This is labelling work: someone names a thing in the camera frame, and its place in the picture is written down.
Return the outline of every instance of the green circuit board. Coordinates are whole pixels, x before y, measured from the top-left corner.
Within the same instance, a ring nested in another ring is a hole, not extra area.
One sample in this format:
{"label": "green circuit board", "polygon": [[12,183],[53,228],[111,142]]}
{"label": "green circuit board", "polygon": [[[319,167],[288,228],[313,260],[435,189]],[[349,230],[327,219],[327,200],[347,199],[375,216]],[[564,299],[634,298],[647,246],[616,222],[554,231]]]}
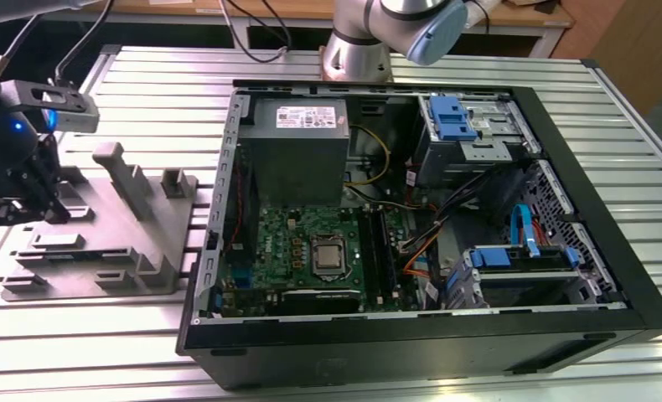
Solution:
{"label": "green circuit board", "polygon": [[[252,288],[348,288],[364,294],[357,211],[344,208],[263,209]],[[400,211],[387,211],[385,224],[393,240],[403,239],[405,228]],[[331,236],[343,241],[347,271],[340,276],[324,277],[313,273],[312,239]]]}

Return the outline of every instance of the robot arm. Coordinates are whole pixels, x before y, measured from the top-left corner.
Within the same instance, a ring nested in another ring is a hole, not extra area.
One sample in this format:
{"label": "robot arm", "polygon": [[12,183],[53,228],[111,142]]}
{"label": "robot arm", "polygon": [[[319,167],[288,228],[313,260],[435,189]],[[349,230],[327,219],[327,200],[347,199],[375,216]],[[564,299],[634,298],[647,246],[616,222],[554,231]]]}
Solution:
{"label": "robot arm", "polygon": [[333,33],[323,55],[331,80],[385,81],[389,47],[420,65],[447,54],[463,32],[462,0],[336,1]]}
{"label": "robot arm", "polygon": [[68,8],[81,8],[99,0],[0,0],[0,23]]}

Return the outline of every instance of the black cable wire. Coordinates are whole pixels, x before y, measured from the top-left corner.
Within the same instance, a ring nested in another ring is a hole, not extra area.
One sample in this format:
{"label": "black cable wire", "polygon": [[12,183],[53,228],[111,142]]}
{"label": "black cable wire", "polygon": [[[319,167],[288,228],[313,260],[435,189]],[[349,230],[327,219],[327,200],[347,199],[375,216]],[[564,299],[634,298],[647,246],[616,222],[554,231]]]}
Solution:
{"label": "black cable wire", "polygon": [[420,209],[416,207],[409,207],[408,205],[393,203],[392,201],[381,201],[380,199],[371,198],[364,192],[361,192],[361,190],[359,190],[353,186],[347,186],[347,189],[351,190],[355,193],[355,195],[357,195],[360,198],[363,198],[363,200],[368,201],[371,204],[389,205],[392,207],[407,210]]}
{"label": "black cable wire", "polygon": [[4,58],[10,59],[17,52],[17,49],[20,49],[20,45],[25,41],[25,38],[28,38],[28,35],[30,34],[30,31],[33,28],[36,28],[37,23],[40,22],[42,15],[33,15],[32,18],[28,20],[28,23],[20,30],[20,32],[16,35],[16,38],[10,42],[10,46],[8,46],[8,50],[5,50],[4,53]]}
{"label": "black cable wire", "polygon": [[33,15],[32,18],[28,20],[28,23],[22,26],[22,29],[16,35],[16,38],[13,38],[10,45],[8,46],[8,49],[5,50],[5,53],[0,55],[0,77],[4,74],[5,68],[8,67],[8,63],[10,62],[10,59],[17,53],[17,50],[20,49],[20,45],[25,41],[25,38],[28,38],[28,35],[30,34],[30,31],[33,28],[36,28],[37,22],[40,21],[41,14]]}
{"label": "black cable wire", "polygon": [[276,18],[276,21],[279,21],[279,25],[281,26],[281,29],[284,30],[284,35],[285,35],[285,47],[291,49],[292,47],[292,40],[291,40],[291,33],[288,32],[288,28],[285,27],[284,20],[281,17],[276,14],[276,10],[273,10],[272,6],[267,2],[267,0],[261,0],[261,3],[265,5],[265,9],[269,11],[269,13],[273,15]]}
{"label": "black cable wire", "polygon": [[224,15],[224,20],[225,20],[227,25],[229,27],[229,32],[231,32],[231,36],[233,38],[233,41],[236,42],[239,48],[241,49],[241,51],[244,52],[244,54],[247,55],[247,57],[249,59],[252,59],[257,63],[263,63],[263,64],[271,63],[273,60],[279,59],[284,55],[284,52],[291,47],[291,42],[292,42],[291,33],[288,32],[288,28],[285,27],[284,21],[281,20],[280,16],[276,14],[276,11],[273,11],[273,8],[268,4],[268,2],[265,0],[261,0],[261,2],[265,5],[265,8],[272,13],[273,17],[279,20],[279,25],[281,26],[281,29],[284,30],[284,34],[285,34],[287,46],[284,46],[281,49],[279,49],[279,52],[269,59],[260,59],[252,53],[249,53],[249,50],[244,47],[244,45],[241,45],[241,40],[239,39],[237,33],[233,30],[233,27],[231,26],[231,17],[229,17],[229,13],[227,11],[227,1],[229,1],[229,0],[219,0],[219,6],[221,8],[221,14]]}
{"label": "black cable wire", "polygon": [[85,47],[87,43],[89,42],[89,39],[100,31],[103,27],[103,23],[105,23],[107,20],[107,15],[112,10],[113,5],[115,5],[115,0],[107,0],[107,5],[105,8],[103,9],[100,16],[97,17],[97,21],[95,21],[93,26],[89,28],[89,31],[87,31],[80,41],[74,44],[74,46],[72,46],[70,51],[66,53],[65,57],[60,60],[58,65],[54,66],[54,79],[53,79],[54,85],[68,85],[68,83],[64,81],[62,78],[62,73],[65,72],[65,68],[70,64],[72,59],[74,59],[74,57],[77,56],[80,50]]}
{"label": "black cable wire", "polygon": [[227,0],[227,2],[231,4],[231,6],[241,13],[244,14],[248,18],[251,18],[253,21],[256,21],[256,23],[259,25],[261,25],[265,30],[276,37],[279,38],[279,40],[285,44],[285,46],[288,48],[291,48],[291,44],[288,43],[288,40],[291,39],[291,35],[287,35],[285,38],[280,35],[279,32],[276,32],[276,30],[269,27],[264,21],[261,21],[252,13],[249,13],[248,11],[245,11],[236,3],[233,0]]}
{"label": "black cable wire", "polygon": [[479,10],[483,12],[486,15],[486,35],[490,34],[490,15],[487,15],[487,10],[483,6],[479,5],[478,0],[464,0],[466,3],[475,3],[475,5],[479,7]]}

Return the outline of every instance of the aluminum table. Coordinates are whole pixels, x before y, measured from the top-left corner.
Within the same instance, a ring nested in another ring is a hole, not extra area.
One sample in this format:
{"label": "aluminum table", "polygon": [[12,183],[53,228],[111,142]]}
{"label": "aluminum table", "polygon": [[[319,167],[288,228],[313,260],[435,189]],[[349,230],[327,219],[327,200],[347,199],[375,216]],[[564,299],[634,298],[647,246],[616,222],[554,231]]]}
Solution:
{"label": "aluminum table", "polygon": [[[395,56],[392,69],[396,82],[534,87],[662,292],[662,143],[603,72],[575,60],[480,57],[417,67]],[[259,65],[233,49],[104,48],[81,88],[95,96],[100,129],[61,134],[61,160],[104,176],[91,153],[115,140],[149,175],[173,167],[200,178],[187,272],[203,243],[231,80],[319,74],[316,52]],[[6,234],[0,229],[0,244]],[[175,354],[185,285],[167,296],[0,297],[0,400],[662,400],[662,337],[552,374],[227,393]]]}

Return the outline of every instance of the black cable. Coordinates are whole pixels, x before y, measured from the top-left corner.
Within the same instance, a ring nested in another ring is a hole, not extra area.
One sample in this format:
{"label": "black cable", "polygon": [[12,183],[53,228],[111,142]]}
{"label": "black cable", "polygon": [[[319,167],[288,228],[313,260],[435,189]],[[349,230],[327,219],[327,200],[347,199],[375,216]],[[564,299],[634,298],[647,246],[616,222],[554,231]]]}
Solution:
{"label": "black cable", "polygon": [[13,56],[16,55],[17,50],[20,49],[20,45],[25,41],[25,38],[28,38],[32,29],[36,28],[36,25],[40,22],[41,17],[42,17],[41,14],[32,16],[32,18],[28,20],[28,23],[17,33],[16,38],[13,38],[13,41],[8,46],[5,53],[0,55],[0,76],[4,74],[5,68],[8,67],[8,63],[10,62]]}
{"label": "black cable", "polygon": [[452,191],[447,200],[443,202],[443,205],[440,205],[440,208],[438,208],[438,211],[432,215],[431,227],[420,235],[411,238],[408,242],[403,244],[403,249],[407,249],[409,246],[417,243],[417,241],[432,236],[435,232],[440,230],[440,228],[443,227],[443,223],[450,218],[451,210],[455,207],[458,207],[462,203],[468,201],[468,199],[471,198],[470,195],[474,196],[476,189],[487,183],[490,177],[502,168],[504,168],[504,166],[507,165],[495,165],[494,167],[487,169],[483,173],[480,173],[474,178],[471,178],[467,182],[464,182],[463,185],[458,187],[455,191]]}
{"label": "black cable", "polygon": [[241,49],[241,51],[244,52],[244,54],[247,55],[247,57],[249,59],[252,59],[257,63],[263,63],[263,64],[271,63],[272,61],[275,61],[276,59],[279,59],[284,55],[284,52],[291,47],[291,42],[292,42],[291,33],[288,32],[288,28],[285,27],[284,21],[281,20],[280,16],[273,11],[273,8],[272,8],[272,6],[269,6],[268,2],[265,0],[261,0],[261,2],[265,5],[265,8],[268,8],[268,11],[272,13],[273,17],[279,20],[279,25],[281,26],[281,29],[284,30],[285,42],[288,43],[288,45],[284,46],[281,49],[279,49],[277,53],[269,59],[260,59],[253,54],[251,54],[249,50],[244,47],[244,45],[241,45],[241,40],[239,39],[237,33],[233,30],[233,27],[231,25],[229,12],[227,10],[227,1],[229,1],[229,0],[219,0],[219,7],[221,8],[221,14],[224,15],[224,20],[227,22],[227,26],[229,27],[229,32],[231,32],[231,36],[233,38],[233,41],[236,42],[239,48]]}
{"label": "black cable", "polygon": [[107,15],[112,11],[113,5],[115,5],[115,0],[107,0],[105,8],[103,9],[100,16],[97,17],[97,21],[95,21],[93,27],[89,28],[89,31],[87,31],[80,41],[74,44],[74,46],[72,46],[70,51],[66,52],[65,57],[60,60],[58,65],[54,66],[54,79],[53,79],[54,85],[62,85],[62,86],[68,85],[68,83],[64,81],[62,78],[62,73],[65,71],[65,68],[70,64],[72,59],[74,59],[74,57],[77,56],[80,50],[85,47],[87,43],[89,42],[89,39],[100,31],[103,27],[103,23],[105,23],[107,20]]}
{"label": "black cable", "polygon": [[[289,40],[291,40],[291,35],[287,34],[285,35],[285,38],[280,35],[279,32],[276,32],[275,29],[272,29],[272,27],[269,27],[264,21],[261,21],[252,13],[249,13],[248,11],[245,11],[235,2],[233,0],[227,0],[227,2],[229,2],[231,6],[241,13],[244,14],[248,18],[251,18],[253,21],[256,21],[256,23],[259,25],[261,25],[265,30],[276,37],[279,38],[279,40],[285,44],[285,46],[288,48],[291,48],[291,44],[289,44]],[[280,18],[277,18],[279,22],[281,23],[281,29],[285,30],[285,25],[283,24]]]}
{"label": "black cable", "polygon": [[464,3],[475,3],[475,5],[479,7],[479,10],[483,12],[486,15],[486,35],[490,34],[490,15],[487,15],[487,10],[483,6],[479,5],[478,0],[463,0]]}
{"label": "black cable", "polygon": [[20,49],[20,45],[25,41],[25,38],[28,38],[28,35],[30,34],[30,31],[33,28],[36,28],[37,23],[40,22],[42,15],[33,15],[32,18],[28,20],[28,23],[20,30],[20,32],[16,35],[16,38],[10,42],[10,46],[8,46],[8,50],[5,50],[4,53],[4,58],[10,59],[17,52],[17,49]]}
{"label": "black cable", "polygon": [[276,21],[279,21],[279,25],[281,26],[281,29],[284,30],[284,35],[285,35],[285,46],[288,49],[292,47],[292,40],[291,40],[291,33],[288,32],[288,28],[285,27],[284,20],[281,17],[276,14],[276,10],[273,10],[272,6],[267,2],[267,0],[261,0],[261,3],[265,5],[265,9],[268,9],[269,13],[273,15],[276,18]]}
{"label": "black cable", "polygon": [[360,198],[363,198],[363,200],[368,201],[371,204],[389,205],[392,207],[400,209],[408,209],[408,210],[420,209],[416,207],[409,207],[408,205],[393,203],[392,201],[381,201],[380,199],[371,198],[365,193],[361,192],[361,190],[359,190],[353,186],[347,186],[347,189],[351,190],[355,193],[355,195],[357,195]]}

